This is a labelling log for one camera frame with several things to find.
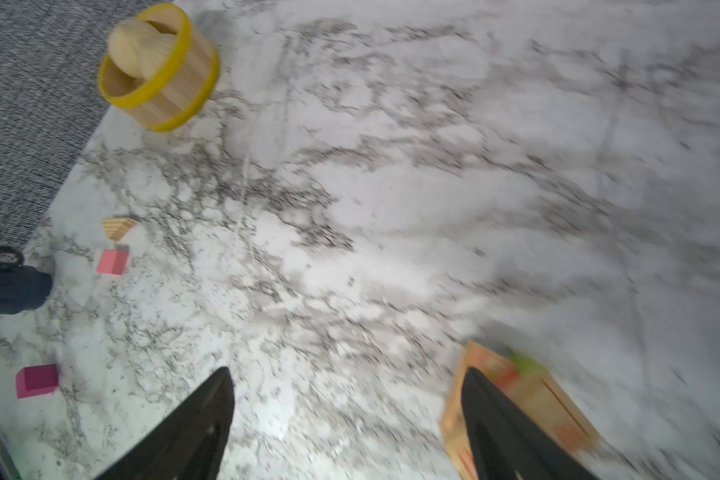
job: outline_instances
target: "green object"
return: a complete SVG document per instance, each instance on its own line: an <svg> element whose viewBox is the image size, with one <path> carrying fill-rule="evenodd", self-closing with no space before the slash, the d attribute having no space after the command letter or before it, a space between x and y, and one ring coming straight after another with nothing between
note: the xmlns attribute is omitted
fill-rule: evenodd
<svg viewBox="0 0 720 480"><path fill-rule="evenodd" d="M529 373L537 372L539 370L546 370L544 366L524 353L512 352L510 360L512 360L514 368L518 369L520 376L526 376Z"/></svg>

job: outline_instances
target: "yellow rim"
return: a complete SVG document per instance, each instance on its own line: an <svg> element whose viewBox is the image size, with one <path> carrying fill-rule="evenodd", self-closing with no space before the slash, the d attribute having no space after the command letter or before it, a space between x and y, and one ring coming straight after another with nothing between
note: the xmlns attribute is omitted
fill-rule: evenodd
<svg viewBox="0 0 720 480"><path fill-rule="evenodd" d="M181 27L176 33L176 46L173 47L173 52L170 54L168 60L166 60L164 65L160 68L160 70L157 72L154 78L152 78L152 80L144 83L136 90L128 94L121 95L119 97L113 97L112 95L107 94L104 90L104 72L106 72L106 70L110 67L112 59L108 54L104 54L104 60L101 61L101 66L99 67L99 93L101 93L101 96L104 97L106 101L110 102L115 107L134 108L150 100L160 90L162 90L163 87L168 84L168 82L170 82L170 80L173 78L173 75L176 74L176 72L179 70L179 67L181 67L181 64L184 62L184 57L186 56L186 53L190 50L190 44L192 43L192 23L190 22L190 18L186 16L186 14L181 8L173 5L172 3L159 3L157 5L149 7L147 10L144 10L142 13L138 14L136 18L138 18L139 20L147 20L151 13L165 9L171 9L181 16ZM216 59L216 62L216 68L218 69L218 58Z"/></svg>
<svg viewBox="0 0 720 480"><path fill-rule="evenodd" d="M200 109L202 108L202 104L206 102L208 97L211 95L211 92L213 91L213 87L216 86L216 80L218 80L218 78L219 53L214 49L213 58L211 59L211 70L210 72L208 72L208 78L206 78L205 82L203 82L200 92L197 94L197 97L195 97L190 106L185 108L184 111L173 117L171 120L168 120L167 122L159 125L146 127L153 131L169 131L173 130L174 128L178 128L181 125L184 125L187 120L192 118L194 114L200 111Z"/></svg>

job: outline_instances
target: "toy block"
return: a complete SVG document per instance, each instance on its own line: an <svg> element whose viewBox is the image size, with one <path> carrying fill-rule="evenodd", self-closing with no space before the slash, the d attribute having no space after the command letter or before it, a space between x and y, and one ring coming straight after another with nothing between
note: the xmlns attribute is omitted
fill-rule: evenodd
<svg viewBox="0 0 720 480"><path fill-rule="evenodd" d="M16 374L16 398L45 395L59 385L56 365L28 366Z"/></svg>
<svg viewBox="0 0 720 480"><path fill-rule="evenodd" d="M120 241L120 239L123 238L123 235L127 234L128 230L136 225L136 221L134 219L125 216L105 218L101 221L101 223L104 225L106 238L112 240L113 242Z"/></svg>
<svg viewBox="0 0 720 480"><path fill-rule="evenodd" d="M128 261L128 252L124 250L105 250L99 260L96 272L100 274L122 275Z"/></svg>

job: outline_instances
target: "toy steamer basket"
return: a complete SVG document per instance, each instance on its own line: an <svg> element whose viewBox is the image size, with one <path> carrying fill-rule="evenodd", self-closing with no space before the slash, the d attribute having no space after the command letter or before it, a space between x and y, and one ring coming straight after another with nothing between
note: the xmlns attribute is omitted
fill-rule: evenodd
<svg viewBox="0 0 720 480"><path fill-rule="evenodd" d="M99 67L99 92L115 107L154 131L184 124L208 99L219 77L219 53L184 11L161 3L136 18L161 33L176 34L176 45L157 74L143 84L122 72L108 54Z"/></svg>

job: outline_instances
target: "pink cube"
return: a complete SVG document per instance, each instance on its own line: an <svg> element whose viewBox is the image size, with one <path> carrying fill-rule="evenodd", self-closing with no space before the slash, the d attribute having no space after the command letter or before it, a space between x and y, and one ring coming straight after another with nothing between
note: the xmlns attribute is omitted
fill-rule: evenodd
<svg viewBox="0 0 720 480"><path fill-rule="evenodd" d="M125 263L128 261L128 252L124 250L105 250L99 260L96 272L100 274L122 275Z"/></svg>
<svg viewBox="0 0 720 480"><path fill-rule="evenodd" d="M16 398L45 395L59 385L56 365L28 366L16 374Z"/></svg>

